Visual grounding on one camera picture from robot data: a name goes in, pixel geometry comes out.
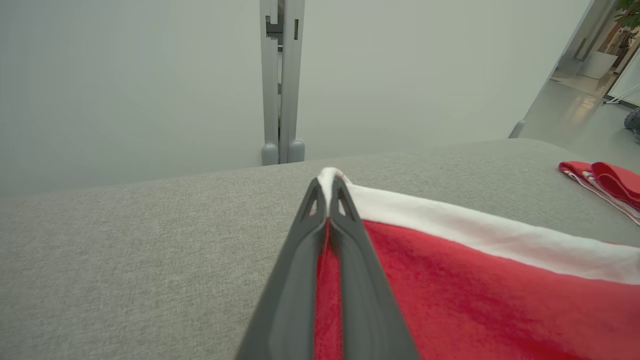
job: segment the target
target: gray fabric surface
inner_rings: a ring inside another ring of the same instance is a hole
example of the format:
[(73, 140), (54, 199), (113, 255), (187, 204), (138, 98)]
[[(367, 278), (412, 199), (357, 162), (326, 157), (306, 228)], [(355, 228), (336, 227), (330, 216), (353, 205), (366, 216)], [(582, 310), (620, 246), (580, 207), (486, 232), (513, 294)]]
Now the gray fabric surface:
[(0, 203), (1, 359), (230, 359), (309, 181), (441, 200), (599, 240), (640, 228), (514, 139)]

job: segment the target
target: folded red cloth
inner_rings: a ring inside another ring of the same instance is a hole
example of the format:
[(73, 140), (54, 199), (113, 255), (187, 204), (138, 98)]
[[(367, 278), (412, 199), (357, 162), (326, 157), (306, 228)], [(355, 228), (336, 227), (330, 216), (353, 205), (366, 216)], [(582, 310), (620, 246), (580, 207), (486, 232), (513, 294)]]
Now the folded red cloth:
[(591, 173), (608, 193), (640, 209), (640, 175), (607, 163), (594, 163)]
[(602, 162), (564, 161), (558, 169), (640, 225), (640, 175)]

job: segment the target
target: gray floor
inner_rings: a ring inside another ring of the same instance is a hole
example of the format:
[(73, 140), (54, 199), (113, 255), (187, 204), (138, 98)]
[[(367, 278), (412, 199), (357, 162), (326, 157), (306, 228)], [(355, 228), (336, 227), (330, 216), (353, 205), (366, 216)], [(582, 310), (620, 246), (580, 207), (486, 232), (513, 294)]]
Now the gray floor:
[(640, 143), (623, 126), (630, 109), (549, 81), (525, 117), (520, 138), (552, 143), (593, 162), (640, 174)]

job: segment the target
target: white wall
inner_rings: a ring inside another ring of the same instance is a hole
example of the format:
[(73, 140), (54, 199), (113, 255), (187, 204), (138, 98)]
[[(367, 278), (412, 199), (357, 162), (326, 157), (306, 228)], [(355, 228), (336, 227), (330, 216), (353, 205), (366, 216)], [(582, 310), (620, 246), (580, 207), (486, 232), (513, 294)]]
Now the white wall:
[(507, 138), (590, 0), (306, 0), (305, 158)]
[(0, 195), (260, 165), (255, 0), (0, 1)]
[[(607, 95), (616, 97), (640, 84), (640, 56), (638, 54), (640, 54), (640, 51), (636, 51), (636, 54), (629, 60), (627, 68), (620, 74), (616, 84)], [(640, 106), (640, 90), (626, 96), (623, 100)]]

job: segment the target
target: red and white cloth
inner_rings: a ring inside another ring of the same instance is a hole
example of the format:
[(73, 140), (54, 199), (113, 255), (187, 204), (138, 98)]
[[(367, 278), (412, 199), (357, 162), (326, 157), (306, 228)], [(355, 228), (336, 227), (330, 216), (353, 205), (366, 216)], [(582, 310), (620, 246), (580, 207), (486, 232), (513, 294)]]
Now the red and white cloth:
[(580, 161), (562, 162), (558, 169), (640, 225), (640, 175), (607, 163)]
[[(318, 177), (355, 206), (423, 359), (640, 359), (640, 249)], [(339, 262), (318, 262), (316, 359), (341, 359)]]

